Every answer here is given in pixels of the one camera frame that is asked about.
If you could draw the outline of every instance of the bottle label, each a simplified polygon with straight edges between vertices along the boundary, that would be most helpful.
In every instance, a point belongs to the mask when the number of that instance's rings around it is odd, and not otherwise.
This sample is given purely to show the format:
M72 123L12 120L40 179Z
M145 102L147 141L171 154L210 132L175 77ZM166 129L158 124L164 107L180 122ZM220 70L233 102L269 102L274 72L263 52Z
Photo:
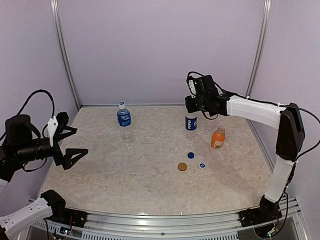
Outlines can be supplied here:
M188 118L185 117L185 129L188 131L196 130L197 128L197 117L196 118Z
M223 141L215 141L214 148L215 149L220 149L222 147L223 143L224 143Z
M118 114L118 123L121 127L126 127L131 124L131 115L130 113L125 115L119 115Z

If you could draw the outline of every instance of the glass bottle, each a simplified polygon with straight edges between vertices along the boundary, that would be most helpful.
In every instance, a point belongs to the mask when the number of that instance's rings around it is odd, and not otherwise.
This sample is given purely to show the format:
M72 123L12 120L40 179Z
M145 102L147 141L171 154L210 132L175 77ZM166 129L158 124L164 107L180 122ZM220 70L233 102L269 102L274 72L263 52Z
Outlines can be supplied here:
M219 126L217 130L213 133L211 138L211 147L214 149L220 149L224 144L226 139L225 128L223 126Z

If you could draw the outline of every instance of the water bottle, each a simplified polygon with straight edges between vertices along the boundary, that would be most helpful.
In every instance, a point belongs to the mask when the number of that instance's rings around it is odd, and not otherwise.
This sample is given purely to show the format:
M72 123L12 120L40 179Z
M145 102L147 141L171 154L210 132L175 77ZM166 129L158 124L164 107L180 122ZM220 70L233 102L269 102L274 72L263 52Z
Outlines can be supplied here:
M197 129L197 113L185 113L185 129L186 129L186 138L190 139L193 137Z
M120 126L121 138L125 142L131 142L134 139L131 115L128 109L126 109L126 103L124 101L119 102L119 110L117 112L118 123Z

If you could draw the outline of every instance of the wall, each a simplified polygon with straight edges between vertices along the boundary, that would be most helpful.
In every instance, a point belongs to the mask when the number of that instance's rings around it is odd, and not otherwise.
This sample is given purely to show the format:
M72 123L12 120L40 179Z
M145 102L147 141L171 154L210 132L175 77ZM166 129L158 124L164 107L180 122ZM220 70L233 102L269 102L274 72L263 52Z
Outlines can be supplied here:
M272 1L264 52L253 98L294 102L320 116L320 2ZM306 139L302 150L320 138L316 120L302 113ZM255 123L270 155L275 159L277 133ZM312 240L320 236L320 148L301 157L289 187L296 196Z
M264 1L59 1L83 105L182 104L189 71L245 93Z
M21 108L29 94L46 89L53 95L56 113L76 115L66 74L60 59L50 2L43 0L0 1L0 135L5 120ZM43 93L35 95L22 113L40 130L51 116L51 102ZM24 207L37 198L51 161L40 170L19 170L0 196L0 216ZM28 164L35 168L41 161Z

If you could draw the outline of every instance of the orange liquid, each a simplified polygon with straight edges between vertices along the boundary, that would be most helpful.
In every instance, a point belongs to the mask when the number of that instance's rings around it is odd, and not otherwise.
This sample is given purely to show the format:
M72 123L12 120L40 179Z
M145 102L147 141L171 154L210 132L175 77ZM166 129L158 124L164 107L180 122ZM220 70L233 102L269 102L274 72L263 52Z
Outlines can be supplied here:
M224 144L224 141L226 139L226 134L219 134L217 131L215 131L211 138L211 147L214 149L220 149L222 145Z

